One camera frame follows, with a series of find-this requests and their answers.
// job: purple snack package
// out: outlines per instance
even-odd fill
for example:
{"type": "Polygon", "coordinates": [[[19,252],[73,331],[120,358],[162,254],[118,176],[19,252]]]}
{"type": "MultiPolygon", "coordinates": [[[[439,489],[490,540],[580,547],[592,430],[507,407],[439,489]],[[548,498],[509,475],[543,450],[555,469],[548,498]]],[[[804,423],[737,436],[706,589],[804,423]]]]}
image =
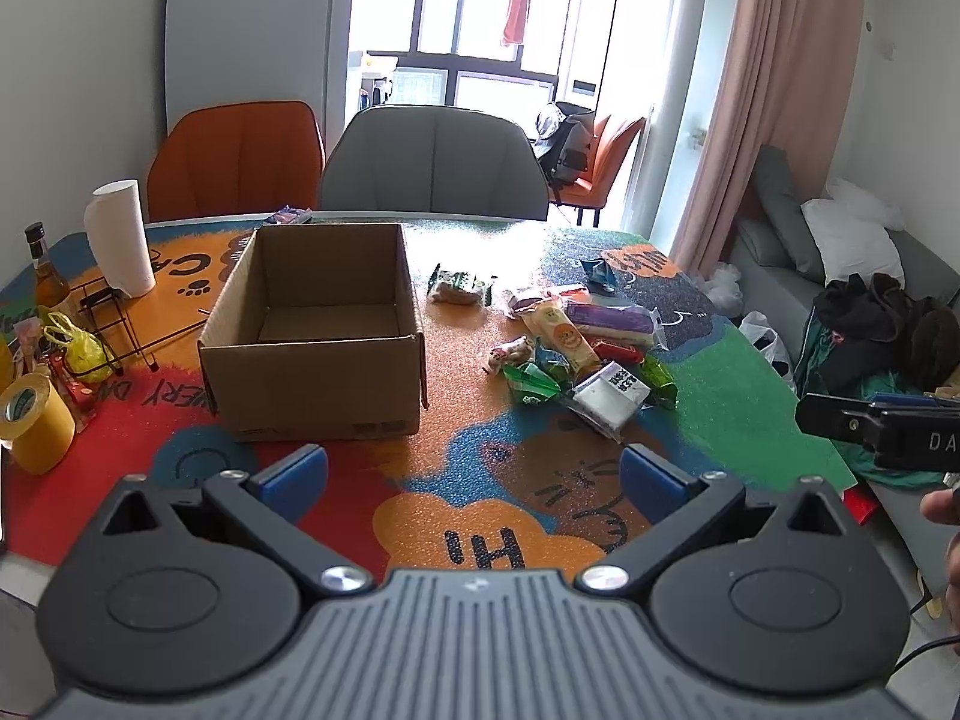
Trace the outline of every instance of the purple snack package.
{"type": "Polygon", "coordinates": [[[657,309],[648,311],[643,306],[598,306],[571,301],[565,306],[565,312],[584,336],[612,338],[647,349],[666,348],[664,323],[657,309]]]}

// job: bottle cap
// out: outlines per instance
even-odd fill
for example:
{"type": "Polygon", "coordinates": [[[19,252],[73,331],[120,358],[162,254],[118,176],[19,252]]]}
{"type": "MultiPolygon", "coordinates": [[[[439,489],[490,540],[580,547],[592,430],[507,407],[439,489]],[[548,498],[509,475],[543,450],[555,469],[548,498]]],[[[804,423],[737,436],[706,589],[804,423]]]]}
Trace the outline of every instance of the bottle cap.
{"type": "Polygon", "coordinates": [[[27,236],[28,244],[35,244],[44,235],[42,221],[35,221],[23,231],[23,234],[27,236]]]}

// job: tape roll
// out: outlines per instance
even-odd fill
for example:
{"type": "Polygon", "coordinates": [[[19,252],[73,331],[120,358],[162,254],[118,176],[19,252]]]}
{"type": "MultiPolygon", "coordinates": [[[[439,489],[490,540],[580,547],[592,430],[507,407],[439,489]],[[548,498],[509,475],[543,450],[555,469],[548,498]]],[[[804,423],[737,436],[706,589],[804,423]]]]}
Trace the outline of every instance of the tape roll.
{"type": "Polygon", "coordinates": [[[21,376],[0,394],[0,440],[29,473],[46,473],[64,459],[75,429],[64,399],[40,373],[21,376]]]}

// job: open cardboard box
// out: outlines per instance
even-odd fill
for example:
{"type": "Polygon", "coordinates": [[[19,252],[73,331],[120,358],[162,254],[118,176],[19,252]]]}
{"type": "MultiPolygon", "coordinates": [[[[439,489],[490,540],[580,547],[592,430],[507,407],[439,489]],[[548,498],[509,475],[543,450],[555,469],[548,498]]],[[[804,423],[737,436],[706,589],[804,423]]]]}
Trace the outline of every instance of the open cardboard box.
{"type": "Polygon", "coordinates": [[[211,407],[238,440],[409,436],[427,407],[399,224],[261,227],[198,347],[211,407]]]}

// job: backpack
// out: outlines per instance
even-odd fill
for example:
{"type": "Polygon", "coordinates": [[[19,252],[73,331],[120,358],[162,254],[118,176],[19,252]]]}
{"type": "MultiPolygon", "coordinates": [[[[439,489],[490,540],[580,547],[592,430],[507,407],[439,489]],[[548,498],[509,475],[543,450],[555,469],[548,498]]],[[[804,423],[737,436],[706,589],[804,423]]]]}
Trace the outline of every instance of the backpack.
{"type": "Polygon", "coordinates": [[[587,170],[596,111],[574,103],[549,103],[536,115],[534,155],[555,192],[587,170]]]}

